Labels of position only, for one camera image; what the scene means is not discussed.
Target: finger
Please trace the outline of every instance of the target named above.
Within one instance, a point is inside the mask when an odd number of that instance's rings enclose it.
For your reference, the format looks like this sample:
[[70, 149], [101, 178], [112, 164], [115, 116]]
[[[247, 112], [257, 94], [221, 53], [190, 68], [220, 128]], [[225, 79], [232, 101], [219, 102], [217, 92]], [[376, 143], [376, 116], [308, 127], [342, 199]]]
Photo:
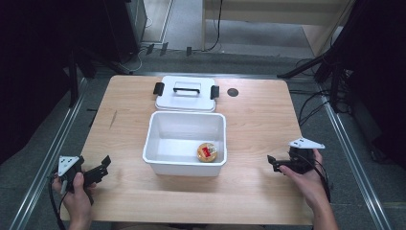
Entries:
[[96, 188], [96, 186], [97, 186], [97, 184], [94, 182], [91, 185], [89, 185], [87, 188], [94, 189], [94, 188]]
[[313, 149], [314, 158], [320, 163], [323, 164], [323, 156], [317, 149]]
[[96, 193], [96, 189], [95, 188], [87, 188], [87, 191], [89, 191], [90, 195], [94, 195]]
[[291, 178], [294, 180], [295, 177], [298, 176], [297, 173], [293, 172], [289, 167], [286, 166], [280, 166], [280, 170], [283, 174], [285, 174], [287, 177]]
[[54, 181], [52, 183], [52, 188], [55, 190], [57, 193], [60, 193], [60, 190], [62, 189], [62, 185], [60, 183], [60, 178], [55, 174]]
[[322, 164], [323, 164], [323, 156], [320, 154], [320, 152], [317, 149], [313, 149], [314, 153], [314, 159], [318, 162], [315, 164], [316, 169], [321, 171], [322, 170]]
[[84, 194], [83, 183], [84, 183], [83, 173], [78, 172], [74, 178], [75, 195], [81, 196], [82, 194]]

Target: wooden table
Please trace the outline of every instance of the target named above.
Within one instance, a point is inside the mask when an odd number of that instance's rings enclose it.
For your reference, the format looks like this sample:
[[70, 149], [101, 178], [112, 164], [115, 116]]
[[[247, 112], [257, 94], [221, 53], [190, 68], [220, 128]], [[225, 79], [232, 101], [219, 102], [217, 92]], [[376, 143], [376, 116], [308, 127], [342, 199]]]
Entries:
[[[315, 57], [329, 46], [338, 26], [343, 26], [354, 0], [227, 0], [221, 20], [303, 25]], [[218, 19], [220, 1], [203, 0], [202, 50], [206, 45], [206, 20]]]
[[[227, 119], [228, 161], [217, 177], [186, 177], [155, 174], [142, 157], [161, 79], [115, 76], [106, 89], [82, 151], [85, 169], [107, 154], [112, 161], [94, 195], [94, 220], [311, 224], [301, 193], [266, 159], [287, 159], [287, 143], [301, 137], [284, 81], [214, 79], [215, 112]], [[238, 96], [228, 96], [229, 88]], [[61, 217], [69, 218], [65, 209]]]

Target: wrist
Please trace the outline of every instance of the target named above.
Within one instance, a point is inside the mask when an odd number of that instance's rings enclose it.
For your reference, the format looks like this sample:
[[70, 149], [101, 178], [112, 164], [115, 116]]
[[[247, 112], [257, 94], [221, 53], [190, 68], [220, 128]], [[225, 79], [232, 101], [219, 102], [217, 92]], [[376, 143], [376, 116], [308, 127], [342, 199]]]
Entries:
[[72, 219], [69, 224], [69, 230], [88, 230], [92, 220], [90, 218]]
[[313, 210], [313, 228], [315, 230], [338, 229], [331, 205], [326, 198], [318, 200], [311, 209]]
[[313, 213], [320, 213], [324, 212], [326, 209], [331, 209], [331, 205], [327, 198], [323, 196], [315, 198], [309, 206], [313, 210]]

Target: black latch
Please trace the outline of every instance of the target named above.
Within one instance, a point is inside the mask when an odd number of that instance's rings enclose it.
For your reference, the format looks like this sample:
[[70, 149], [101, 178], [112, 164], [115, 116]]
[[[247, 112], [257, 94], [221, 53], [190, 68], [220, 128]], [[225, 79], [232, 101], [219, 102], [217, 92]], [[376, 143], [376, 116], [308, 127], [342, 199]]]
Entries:
[[155, 88], [153, 89], [153, 94], [158, 94], [158, 96], [162, 96], [164, 93], [165, 84], [162, 82], [156, 82]]
[[219, 96], [220, 96], [220, 87], [218, 85], [212, 85], [212, 89], [210, 91], [210, 100], [218, 98]]

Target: white plastic container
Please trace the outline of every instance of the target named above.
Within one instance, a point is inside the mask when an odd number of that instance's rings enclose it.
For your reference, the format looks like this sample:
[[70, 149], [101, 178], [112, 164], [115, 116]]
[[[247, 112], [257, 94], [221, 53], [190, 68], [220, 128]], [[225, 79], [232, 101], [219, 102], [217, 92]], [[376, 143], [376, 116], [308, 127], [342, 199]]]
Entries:
[[215, 110], [215, 100], [211, 99], [211, 89], [215, 85], [213, 79], [165, 76], [162, 83], [165, 89], [156, 99], [158, 109], [183, 112]]
[[[203, 143], [215, 145], [214, 162], [198, 160], [197, 149]], [[154, 112], [143, 158], [157, 174], [217, 176], [227, 161], [226, 119], [219, 113]]]

